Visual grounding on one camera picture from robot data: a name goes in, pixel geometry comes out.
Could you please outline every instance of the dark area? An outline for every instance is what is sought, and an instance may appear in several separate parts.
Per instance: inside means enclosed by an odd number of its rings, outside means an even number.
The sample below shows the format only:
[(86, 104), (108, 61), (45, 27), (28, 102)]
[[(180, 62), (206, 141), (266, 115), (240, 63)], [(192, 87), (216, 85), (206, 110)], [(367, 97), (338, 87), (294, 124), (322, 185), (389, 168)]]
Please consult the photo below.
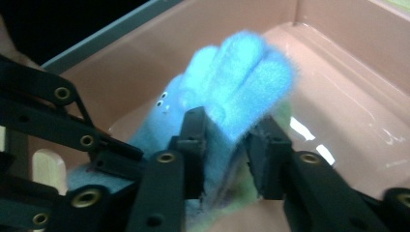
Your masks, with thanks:
[(43, 64), (148, 0), (0, 0), (19, 51)]

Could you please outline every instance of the beige tray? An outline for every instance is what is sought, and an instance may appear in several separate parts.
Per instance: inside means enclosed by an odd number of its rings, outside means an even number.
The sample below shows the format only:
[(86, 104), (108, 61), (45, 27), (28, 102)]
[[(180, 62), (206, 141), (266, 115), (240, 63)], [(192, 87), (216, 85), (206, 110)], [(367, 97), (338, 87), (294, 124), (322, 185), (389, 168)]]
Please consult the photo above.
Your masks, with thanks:
[[(186, 0), (63, 76), (95, 124), (126, 141), (198, 48), (242, 29), (263, 34), (298, 65), (289, 97), (295, 149), (320, 153), (371, 196), (410, 188), (410, 16), (382, 1)], [(33, 152), (57, 152), (69, 169), (87, 161), (38, 139), (30, 145)], [(215, 231), (287, 227), (280, 203), (258, 204), (223, 219)], [(243, 222), (254, 214), (261, 217)]]

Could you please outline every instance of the blue plush toy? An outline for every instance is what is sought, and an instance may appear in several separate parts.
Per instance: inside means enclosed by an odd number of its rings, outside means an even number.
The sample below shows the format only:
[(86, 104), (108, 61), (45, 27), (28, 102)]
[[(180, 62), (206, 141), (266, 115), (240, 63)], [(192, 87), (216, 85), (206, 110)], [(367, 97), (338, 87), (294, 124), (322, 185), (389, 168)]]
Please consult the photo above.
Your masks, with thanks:
[(294, 75), (288, 59), (260, 36), (237, 33), (221, 47), (207, 46), (195, 53), (129, 143), (149, 158), (180, 133), (186, 111), (205, 106), (212, 122), (206, 129), (205, 194), (200, 210), (198, 204), (188, 204), (188, 216), (210, 211), (223, 199), (237, 171), (243, 154), (238, 144), (290, 89)]

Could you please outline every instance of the blue fuzzy fabric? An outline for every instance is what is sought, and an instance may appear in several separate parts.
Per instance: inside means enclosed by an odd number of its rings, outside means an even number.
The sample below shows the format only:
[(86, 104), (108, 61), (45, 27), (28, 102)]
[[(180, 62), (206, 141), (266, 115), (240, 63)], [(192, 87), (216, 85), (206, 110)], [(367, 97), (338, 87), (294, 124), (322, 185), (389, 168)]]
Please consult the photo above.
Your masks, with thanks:
[[(171, 136), (180, 133), (186, 111), (205, 106), (212, 123), (207, 127), (201, 209), (212, 209), (236, 172), (239, 154), (243, 154), (238, 149), (241, 139), (290, 89), (294, 75), (289, 60), (260, 36), (249, 31), (237, 33), (220, 47), (207, 46), (194, 54), (186, 71), (171, 80), (129, 143), (149, 158), (166, 149)], [(106, 185), (118, 188), (115, 182)]]

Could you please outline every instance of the plastic bin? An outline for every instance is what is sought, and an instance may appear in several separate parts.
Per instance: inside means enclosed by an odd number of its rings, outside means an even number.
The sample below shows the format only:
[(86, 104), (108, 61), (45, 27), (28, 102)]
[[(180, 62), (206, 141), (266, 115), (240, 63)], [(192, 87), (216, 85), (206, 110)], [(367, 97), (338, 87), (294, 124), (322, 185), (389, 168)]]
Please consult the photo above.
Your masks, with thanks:
[[(296, 150), (320, 153), (370, 196), (410, 188), (410, 15), (383, 1), (185, 0), (62, 76), (75, 84), (95, 124), (127, 141), (198, 48), (243, 29), (263, 34), (298, 65), (289, 97)], [(68, 169), (88, 160), (30, 138), (32, 153), (41, 148), (60, 154)], [(260, 217), (239, 226), (253, 214)], [(287, 227), (278, 202), (250, 206), (217, 226), (227, 225), (225, 231)]]

